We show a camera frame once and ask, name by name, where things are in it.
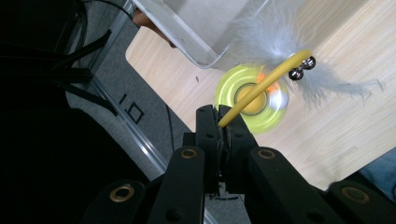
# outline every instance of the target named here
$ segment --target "black mount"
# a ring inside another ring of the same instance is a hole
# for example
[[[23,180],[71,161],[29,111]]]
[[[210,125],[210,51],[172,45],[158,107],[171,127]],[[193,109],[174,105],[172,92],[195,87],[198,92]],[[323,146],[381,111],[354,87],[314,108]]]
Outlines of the black mount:
[[[309,185],[280,152],[257,145],[241,116],[219,128],[229,110],[199,108],[196,133],[185,133],[164,175],[107,187],[82,223],[203,223],[205,194],[219,194],[219,182],[245,194],[252,223],[396,223],[395,205],[363,185]]]

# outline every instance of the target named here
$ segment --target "white plastic bin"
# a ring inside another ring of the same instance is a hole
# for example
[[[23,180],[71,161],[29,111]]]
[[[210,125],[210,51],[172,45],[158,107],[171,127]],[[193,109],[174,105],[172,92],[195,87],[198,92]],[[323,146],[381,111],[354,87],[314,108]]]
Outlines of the white plastic bin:
[[[260,11],[267,0],[134,0],[137,7],[200,68],[228,70],[228,24]]]

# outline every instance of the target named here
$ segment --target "wooden table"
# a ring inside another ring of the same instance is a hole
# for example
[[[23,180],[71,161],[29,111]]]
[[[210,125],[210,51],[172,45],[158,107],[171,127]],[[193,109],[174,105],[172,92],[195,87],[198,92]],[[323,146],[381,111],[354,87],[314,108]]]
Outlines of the wooden table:
[[[306,180],[326,189],[396,147],[396,3],[367,2],[322,39],[316,55],[349,82],[378,78],[386,88],[367,100],[340,95],[310,109],[290,95],[286,117],[269,133],[255,135],[260,146],[281,151]],[[178,49],[142,27],[126,52],[130,65],[186,125],[195,131],[195,110],[213,105],[223,71],[202,70]]]

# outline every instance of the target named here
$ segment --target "blurred disc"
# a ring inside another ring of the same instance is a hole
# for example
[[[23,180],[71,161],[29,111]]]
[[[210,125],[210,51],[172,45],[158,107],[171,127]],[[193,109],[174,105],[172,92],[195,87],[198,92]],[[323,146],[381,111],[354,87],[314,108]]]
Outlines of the blurred disc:
[[[228,71],[216,88],[216,108],[219,109],[219,105],[233,107],[236,104],[238,92],[246,86],[257,85],[259,75],[259,67],[245,65],[237,65]],[[270,86],[264,94],[266,101],[261,112],[251,115],[246,111],[241,113],[252,133],[265,133],[272,130],[286,115],[289,93],[281,80]]]

